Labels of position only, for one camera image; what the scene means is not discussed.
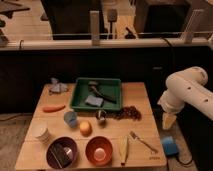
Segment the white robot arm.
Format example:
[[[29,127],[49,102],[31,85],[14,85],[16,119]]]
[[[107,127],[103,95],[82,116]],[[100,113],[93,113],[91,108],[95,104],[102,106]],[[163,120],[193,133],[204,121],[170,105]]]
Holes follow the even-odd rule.
[[[177,114],[188,103],[213,120],[213,92],[205,88],[207,72],[201,67],[190,67],[169,75],[167,89],[158,100],[163,109],[162,128],[168,130],[176,121]]]

